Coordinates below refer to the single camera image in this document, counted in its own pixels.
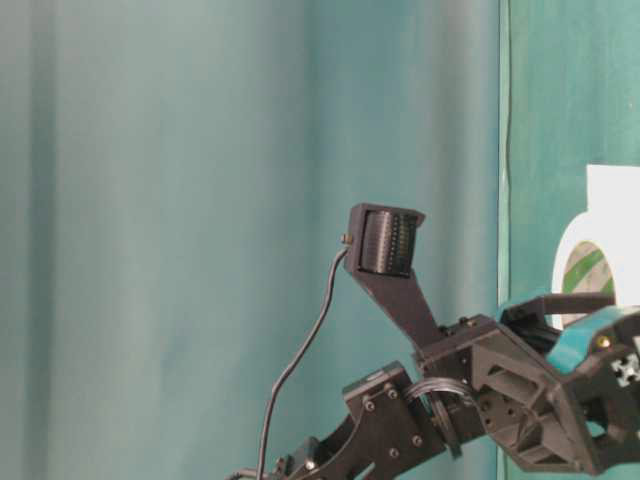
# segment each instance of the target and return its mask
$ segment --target cable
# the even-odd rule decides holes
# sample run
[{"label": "cable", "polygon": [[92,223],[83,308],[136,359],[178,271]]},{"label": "cable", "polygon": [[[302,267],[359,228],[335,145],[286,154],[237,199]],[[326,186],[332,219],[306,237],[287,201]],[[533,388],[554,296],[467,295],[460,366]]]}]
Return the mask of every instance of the cable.
[{"label": "cable", "polygon": [[448,392],[455,393],[462,397],[462,400],[469,404],[475,405],[476,401],[473,396],[473,389],[458,380],[446,377],[430,377],[420,380],[413,385],[407,387],[402,395],[407,403],[411,403],[416,398],[430,392]]},{"label": "cable", "polygon": [[[349,247],[340,250],[336,254],[335,258],[333,259],[333,262],[331,263],[331,268],[329,269],[329,278],[327,279],[327,287],[324,293],[324,300],[322,302],[320,315],[318,316],[316,323],[311,328],[311,331],[307,335],[307,338],[303,342],[302,346],[298,349],[298,351],[294,355],[293,360],[291,360],[289,365],[287,365],[287,367],[283,370],[283,372],[280,374],[280,377],[278,377],[278,380],[276,380],[276,383],[274,383],[273,387],[271,388],[271,397],[269,397],[269,401],[267,402],[267,408],[264,414],[264,423],[262,424],[262,435],[260,436],[260,450],[258,451],[258,468],[256,469],[254,474],[255,478],[262,478],[264,475],[264,459],[267,453],[267,439],[269,436],[269,426],[271,424],[271,416],[273,414],[273,407],[276,401],[276,397],[278,396],[278,392],[280,391],[280,388],[282,387],[284,382],[287,380],[287,378],[289,378],[289,375],[291,375],[291,373],[293,373],[293,370],[298,366],[298,363],[300,363],[302,356],[305,354],[305,352],[309,348],[309,345],[311,345],[311,342],[313,342],[313,339],[318,333],[318,330],[320,330],[320,327],[322,326],[322,322],[324,322],[324,318],[327,316],[327,312],[329,311],[329,306],[331,305],[331,298],[333,297],[333,283],[336,276],[336,269],[338,268],[340,261],[347,254],[348,250],[349,250]],[[236,480],[237,478],[240,478],[240,477],[236,477],[236,478],[229,477],[228,480]]]}]

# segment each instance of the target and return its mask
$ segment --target screw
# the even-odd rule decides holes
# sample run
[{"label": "screw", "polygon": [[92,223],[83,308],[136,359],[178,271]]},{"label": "screw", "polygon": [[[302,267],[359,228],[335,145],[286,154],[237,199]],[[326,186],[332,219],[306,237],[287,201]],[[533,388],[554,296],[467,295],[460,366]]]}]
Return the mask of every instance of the screw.
[{"label": "screw", "polygon": [[611,346],[611,340],[606,335],[600,335],[596,338],[596,345],[599,348],[609,348]]}]

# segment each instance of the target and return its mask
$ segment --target teal backdrop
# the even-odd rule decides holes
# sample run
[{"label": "teal backdrop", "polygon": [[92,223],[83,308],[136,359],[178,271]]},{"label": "teal backdrop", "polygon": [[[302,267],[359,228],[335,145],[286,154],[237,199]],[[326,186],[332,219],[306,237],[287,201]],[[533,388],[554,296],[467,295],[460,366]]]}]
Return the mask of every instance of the teal backdrop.
[{"label": "teal backdrop", "polygon": [[[498,8],[6,0],[0,476],[222,479],[315,319],[348,211],[424,211],[440,322],[496,308]],[[409,343],[340,271],[269,466]],[[495,478],[477,441],[405,478]]]},{"label": "teal backdrop", "polygon": [[[551,286],[560,237],[587,207],[586,165],[640,165],[640,4],[506,0],[501,10],[501,226],[510,237],[501,255],[510,262],[500,277],[522,298]],[[590,478],[502,466],[509,480]],[[619,466],[600,478],[639,475]]]}]

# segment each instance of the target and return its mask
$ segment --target teal curtain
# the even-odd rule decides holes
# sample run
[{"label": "teal curtain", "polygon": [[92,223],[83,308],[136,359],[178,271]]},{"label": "teal curtain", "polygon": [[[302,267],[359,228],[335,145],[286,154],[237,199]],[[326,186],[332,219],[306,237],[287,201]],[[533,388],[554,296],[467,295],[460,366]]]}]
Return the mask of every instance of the teal curtain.
[{"label": "teal curtain", "polygon": [[[586,165],[640,165],[640,4],[501,3],[501,217],[509,264],[501,278],[521,297],[550,288],[560,237],[586,210]],[[506,463],[509,479],[531,475]],[[620,466],[602,478],[637,478]]]},{"label": "teal curtain", "polygon": [[[7,0],[0,476],[221,479],[318,313],[350,207],[424,211],[437,318],[496,308],[490,1]],[[267,456],[410,346],[342,271]],[[408,473],[493,479],[489,441]]]}]

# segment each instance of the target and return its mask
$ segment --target wire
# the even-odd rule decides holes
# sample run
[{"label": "wire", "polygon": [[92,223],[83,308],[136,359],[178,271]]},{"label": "wire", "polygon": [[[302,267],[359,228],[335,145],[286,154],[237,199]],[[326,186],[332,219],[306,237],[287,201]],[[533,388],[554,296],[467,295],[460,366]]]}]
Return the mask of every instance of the wire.
[{"label": "wire", "polygon": [[446,377],[430,377],[420,380],[419,382],[407,387],[402,392],[402,395],[407,403],[411,403],[416,398],[430,392],[455,393],[456,395],[461,396],[465,403],[469,405],[476,404],[473,389],[469,385]]},{"label": "wire", "polygon": [[[336,270],[338,268],[338,265],[340,264],[340,261],[344,258],[344,256],[347,254],[348,251],[349,251],[349,247],[340,250],[336,254],[335,258],[333,259],[333,262],[331,263],[331,268],[329,269],[329,278],[327,279],[327,287],[324,293],[324,300],[322,302],[320,315],[318,316],[316,323],[311,328],[311,331],[307,335],[307,338],[302,343],[302,346],[298,349],[298,351],[294,355],[289,365],[287,365],[287,367],[283,370],[283,372],[280,374],[280,377],[278,377],[278,380],[276,380],[276,382],[273,384],[273,387],[271,388],[271,397],[269,397],[269,401],[267,402],[267,408],[264,414],[264,423],[262,424],[262,435],[260,436],[260,450],[258,451],[258,468],[253,474],[255,478],[262,478],[264,475],[264,459],[267,453],[267,439],[269,437],[269,426],[271,424],[271,416],[273,415],[273,407],[276,401],[276,397],[278,396],[278,392],[280,391],[280,388],[282,387],[284,382],[287,380],[287,378],[289,378],[289,375],[291,375],[291,373],[293,373],[293,370],[298,366],[298,363],[300,363],[302,356],[305,354],[305,352],[309,348],[309,345],[311,345],[311,342],[313,342],[313,339],[318,333],[318,330],[320,330],[320,327],[322,326],[322,323],[324,322],[324,319],[327,316],[327,312],[329,311],[329,306],[331,305],[331,298],[333,297],[333,283],[336,277]],[[227,480],[237,480],[237,478],[240,478],[240,477],[235,477],[235,478],[229,477]]]}]

